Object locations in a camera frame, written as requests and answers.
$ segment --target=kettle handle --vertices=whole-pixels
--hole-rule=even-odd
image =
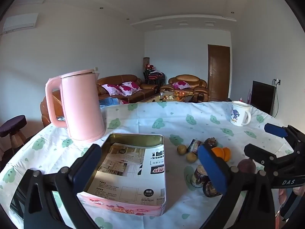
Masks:
[[[53,102],[53,89],[60,89],[61,93],[61,78],[60,76],[50,78],[45,85],[45,98],[47,101],[48,113],[50,121],[56,127],[67,127],[67,123],[65,121],[59,121],[55,115],[54,102]]]

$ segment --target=orange slice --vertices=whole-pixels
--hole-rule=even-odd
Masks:
[[[225,153],[224,161],[228,162],[230,160],[230,158],[231,158],[231,150],[229,148],[227,148],[227,147],[222,148],[222,150]]]
[[[217,157],[221,157],[223,160],[225,159],[225,152],[220,147],[212,148],[212,152],[214,152]]]

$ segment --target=screw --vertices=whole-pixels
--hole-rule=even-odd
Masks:
[[[260,170],[260,175],[261,175],[262,177],[264,177],[264,176],[266,175],[266,172],[263,171],[263,170]]]
[[[62,167],[62,168],[60,169],[60,172],[62,172],[63,174],[65,174],[65,173],[68,172],[68,170],[69,170],[68,167]]]
[[[237,173],[239,171],[239,169],[236,166],[232,166],[230,169],[233,173]]]
[[[39,174],[40,174],[40,171],[39,171],[39,170],[36,170],[36,171],[34,171],[33,176],[34,176],[34,177],[37,177],[37,176],[39,176]]]

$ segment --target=wooden stool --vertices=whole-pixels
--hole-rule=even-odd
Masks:
[[[12,145],[12,150],[14,153],[14,148],[24,145],[26,138],[20,131],[22,127],[26,125],[26,119],[24,115],[16,116],[2,126],[0,126],[0,137],[3,138],[10,134],[10,140]]]

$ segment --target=pink electric kettle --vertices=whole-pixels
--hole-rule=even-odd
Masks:
[[[98,76],[93,69],[86,69],[50,78],[45,85],[50,121],[56,127],[67,127],[76,142],[91,143],[105,133],[96,88]],[[53,89],[60,89],[65,121],[59,121],[55,116]]]

